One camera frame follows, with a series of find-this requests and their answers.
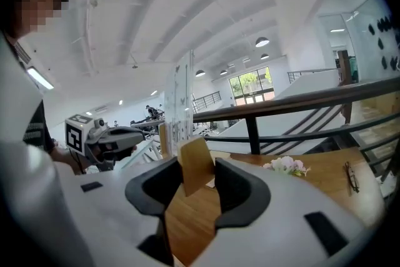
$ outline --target black metal railing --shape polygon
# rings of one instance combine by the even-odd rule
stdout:
[[[341,79],[341,72],[339,68],[327,68],[327,69],[310,69],[310,70],[299,70],[299,71],[289,71],[287,76],[289,77],[289,82],[292,83],[298,77],[302,76],[303,74],[314,74],[320,73],[321,71],[328,71],[328,70],[337,70],[339,73],[339,79]]]
[[[222,108],[215,111],[207,111],[193,116],[194,123],[202,123],[206,121],[221,121],[229,119],[246,119],[248,137],[204,137],[208,141],[221,141],[232,143],[250,143],[251,153],[260,154],[260,143],[282,143],[289,141],[305,141],[310,139],[328,138],[333,136],[345,135],[354,131],[360,131],[366,128],[386,123],[390,120],[400,117],[400,113],[394,113],[389,116],[383,116],[377,119],[364,121],[355,125],[345,125],[340,128],[325,131],[315,131],[311,133],[289,134],[283,136],[259,137],[257,129],[257,117],[271,116],[276,114],[295,113],[298,111],[306,111],[317,108],[330,106],[338,106],[352,103],[371,97],[381,96],[383,94],[392,93],[400,90],[400,77],[376,81],[367,84],[351,84],[347,86],[327,89],[324,91],[316,91],[308,94],[301,94],[282,98],[275,101],[265,101],[263,103],[237,106],[230,108]],[[400,133],[392,135],[388,138],[376,141],[373,144],[360,147],[360,152],[365,154],[367,151],[388,144],[400,138]],[[370,163],[375,166],[391,159],[389,165],[382,175],[382,180],[386,178],[396,159],[400,159],[400,140],[397,143],[396,150],[393,154],[382,157],[378,161]]]
[[[220,100],[221,100],[221,95],[219,94],[219,91],[216,91],[215,93],[195,99],[193,101],[193,111],[196,114],[200,110],[206,109],[208,106],[215,104],[216,102],[218,102]]]

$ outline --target pink flowers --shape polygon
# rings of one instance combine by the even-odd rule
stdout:
[[[306,169],[301,160],[293,160],[292,157],[284,156],[282,158],[274,159],[271,163],[267,163],[263,166],[273,171],[284,174],[295,174],[296,176],[307,175],[307,172],[311,170]]]

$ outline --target window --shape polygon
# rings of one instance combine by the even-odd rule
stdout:
[[[236,106],[259,103],[275,97],[273,81],[268,67],[231,78],[229,83]]]

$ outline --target eyeglasses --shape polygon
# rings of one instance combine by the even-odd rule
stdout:
[[[356,193],[359,193],[360,187],[358,186],[356,174],[354,174],[354,171],[353,171],[352,167],[350,167],[350,164],[348,161],[345,162],[344,169],[346,170],[347,180],[349,181],[349,184],[352,187],[352,190],[354,190]]]

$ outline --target wooden table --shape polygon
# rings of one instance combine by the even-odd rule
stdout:
[[[211,152],[212,156],[262,166],[278,156]],[[357,148],[319,154],[292,156],[311,168],[304,180],[313,184],[343,208],[361,219],[366,226],[376,224],[385,212],[384,201],[373,172]],[[349,161],[359,182],[359,193],[348,184],[343,164]],[[185,197],[183,187],[177,190],[166,211],[166,224],[172,253],[189,266],[214,238],[214,222],[221,214],[216,189],[203,187]]]

